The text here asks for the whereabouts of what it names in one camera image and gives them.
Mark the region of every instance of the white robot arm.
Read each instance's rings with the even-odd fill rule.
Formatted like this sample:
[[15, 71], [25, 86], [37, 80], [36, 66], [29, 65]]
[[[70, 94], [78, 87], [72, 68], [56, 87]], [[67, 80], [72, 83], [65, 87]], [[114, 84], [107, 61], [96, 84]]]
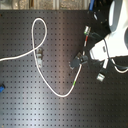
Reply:
[[128, 0], [113, 0], [109, 11], [109, 27], [111, 33], [90, 50], [93, 60], [106, 60], [108, 54], [110, 58], [128, 56]]

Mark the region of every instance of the white cable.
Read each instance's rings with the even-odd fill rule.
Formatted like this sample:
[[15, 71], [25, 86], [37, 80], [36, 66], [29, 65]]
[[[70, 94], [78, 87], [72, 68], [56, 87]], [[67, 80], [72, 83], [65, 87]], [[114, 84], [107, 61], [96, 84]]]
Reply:
[[[33, 46], [33, 49], [34, 49], [34, 48], [35, 48], [35, 46], [34, 46], [35, 43], [34, 43], [33, 29], [34, 29], [34, 25], [32, 26], [32, 46]], [[80, 73], [80, 71], [81, 71], [82, 65], [79, 66], [78, 72], [77, 72], [76, 77], [75, 77], [75, 79], [74, 79], [74, 83], [73, 83], [71, 89], [69, 90], [69, 92], [68, 92], [67, 94], [65, 94], [65, 95], [61, 95], [61, 94], [56, 93], [56, 92], [53, 90], [53, 88], [48, 84], [48, 82], [46, 81], [46, 79], [44, 78], [42, 72], [41, 72], [40, 69], [39, 69], [38, 62], [37, 62], [37, 59], [36, 59], [35, 51], [34, 51], [33, 53], [34, 53], [34, 59], [35, 59], [36, 67], [37, 67], [37, 69], [38, 69], [38, 71], [39, 71], [39, 73], [40, 73], [40, 75], [41, 75], [43, 81], [44, 81], [45, 84], [49, 87], [49, 89], [50, 89], [56, 96], [58, 96], [58, 97], [66, 97], [66, 96], [68, 96], [68, 95], [72, 92], [72, 90], [73, 90], [73, 88], [74, 88], [75, 82], [76, 82], [76, 80], [77, 80], [77, 78], [78, 78], [78, 75], [79, 75], [79, 73]]]
[[30, 50], [30, 51], [27, 52], [27, 53], [24, 53], [24, 54], [22, 54], [22, 55], [15, 56], [15, 57], [2, 58], [2, 59], [0, 59], [0, 61], [4, 61], [4, 60], [14, 60], [14, 59], [19, 59], [19, 58], [21, 58], [21, 57], [24, 57], [24, 56], [26, 56], [26, 55], [32, 53], [32, 52], [35, 51], [36, 49], [38, 49], [38, 48], [44, 43], [44, 40], [46, 39], [46, 36], [47, 36], [47, 26], [46, 26], [46, 23], [44, 22], [44, 20], [42, 20], [41, 18], [36, 18], [36, 19], [33, 21], [32, 28], [34, 28], [35, 22], [38, 21], [38, 20], [42, 21], [43, 24], [44, 24], [44, 27], [45, 27], [45, 35], [44, 35], [44, 38], [43, 38], [42, 42], [41, 42], [36, 48]]
[[[43, 24], [44, 24], [44, 27], [45, 27], [45, 35], [44, 35], [44, 38], [43, 38], [42, 42], [41, 42], [37, 47], [34, 46], [34, 34], [33, 34], [33, 33], [34, 33], [34, 25], [35, 25], [36, 21], [42, 21]], [[38, 71], [39, 71], [39, 73], [40, 73], [42, 79], [44, 80], [44, 82], [46, 83], [46, 85], [49, 87], [49, 89], [50, 89], [55, 95], [57, 95], [57, 96], [59, 96], [59, 97], [66, 97], [66, 96], [68, 96], [68, 95], [72, 92], [72, 90], [73, 90], [73, 88], [74, 88], [74, 85], [75, 85], [75, 83], [76, 83], [76, 80], [77, 80], [77, 78], [78, 78], [78, 76], [79, 76], [79, 73], [80, 73], [80, 71], [81, 71], [82, 65], [80, 64], [80, 66], [79, 66], [78, 72], [77, 72], [77, 74], [76, 74], [76, 76], [75, 76], [75, 79], [74, 79], [74, 83], [73, 83], [71, 89], [69, 90], [69, 92], [68, 92], [67, 94], [65, 94], [65, 95], [60, 95], [60, 94], [56, 93], [56, 92], [52, 89], [52, 87], [48, 84], [48, 82], [45, 80], [43, 74], [41, 73], [41, 71], [40, 71], [40, 69], [39, 69], [39, 66], [38, 66], [38, 63], [37, 63], [36, 55], [35, 55], [35, 50], [38, 49], [38, 48], [44, 43], [44, 40], [46, 39], [46, 36], [47, 36], [47, 26], [46, 26], [46, 23], [44, 22], [43, 19], [41, 19], [41, 18], [36, 18], [36, 19], [33, 21], [32, 29], [31, 29], [31, 34], [32, 34], [32, 45], [33, 45], [33, 49], [32, 49], [32, 50], [30, 50], [29, 52], [24, 53], [24, 54], [22, 54], [22, 55], [19, 55], [19, 56], [8, 57], [8, 58], [2, 58], [2, 59], [0, 59], [0, 61], [19, 59], [19, 58], [24, 57], [24, 56], [30, 54], [31, 52], [33, 52], [33, 53], [34, 53], [34, 59], [35, 59], [36, 67], [37, 67], [37, 69], [38, 69]]]
[[114, 67], [115, 67], [116, 71], [119, 72], [119, 73], [126, 73], [128, 71], [128, 68], [124, 71], [121, 71], [116, 66], [114, 66]]

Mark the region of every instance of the blue object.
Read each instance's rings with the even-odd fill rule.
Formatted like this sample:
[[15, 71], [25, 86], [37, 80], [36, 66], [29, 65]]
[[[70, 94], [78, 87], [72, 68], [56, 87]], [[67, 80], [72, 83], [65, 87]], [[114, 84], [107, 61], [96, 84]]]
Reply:
[[2, 92], [4, 90], [4, 87], [0, 87], [0, 92]]
[[95, 1], [95, 0], [91, 0], [90, 7], [89, 7], [89, 10], [90, 10], [90, 11], [92, 11], [92, 9], [93, 9], [94, 1]]

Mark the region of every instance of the black pegboard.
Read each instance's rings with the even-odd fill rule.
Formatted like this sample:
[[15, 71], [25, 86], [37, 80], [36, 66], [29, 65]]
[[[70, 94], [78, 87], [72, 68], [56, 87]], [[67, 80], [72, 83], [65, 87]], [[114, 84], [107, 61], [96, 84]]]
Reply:
[[[81, 51], [85, 25], [101, 33], [104, 29], [87, 11], [0, 11], [0, 57], [22, 54], [32, 49], [31, 25], [41, 17], [48, 27], [43, 48], [42, 73], [61, 94], [70, 89], [77, 69], [69, 62]], [[44, 35], [36, 23], [35, 43]], [[56, 97], [41, 79], [33, 54], [0, 62], [0, 127], [4, 128], [127, 128], [128, 76], [113, 68], [103, 83], [96, 81], [99, 66], [87, 64], [66, 98]]]

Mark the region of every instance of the black surface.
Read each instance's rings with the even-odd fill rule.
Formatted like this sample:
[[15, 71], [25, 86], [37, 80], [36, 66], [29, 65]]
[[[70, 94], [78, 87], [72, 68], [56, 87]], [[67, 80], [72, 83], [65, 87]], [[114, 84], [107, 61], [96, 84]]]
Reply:
[[[84, 28], [105, 30], [87, 11], [0, 11], [0, 57], [22, 54], [32, 48], [31, 24], [36, 17], [45, 20], [48, 35], [43, 48], [42, 72], [58, 92], [70, 89], [77, 69], [69, 62], [82, 51]], [[35, 26], [35, 43], [43, 38], [42, 23]], [[94, 40], [89, 38], [88, 46]], [[128, 59], [119, 61], [127, 64]], [[96, 81], [100, 68], [82, 67], [73, 92], [56, 97], [41, 79], [33, 54], [18, 60], [0, 62], [0, 127], [4, 128], [127, 128], [128, 73], [110, 68], [103, 83]]]

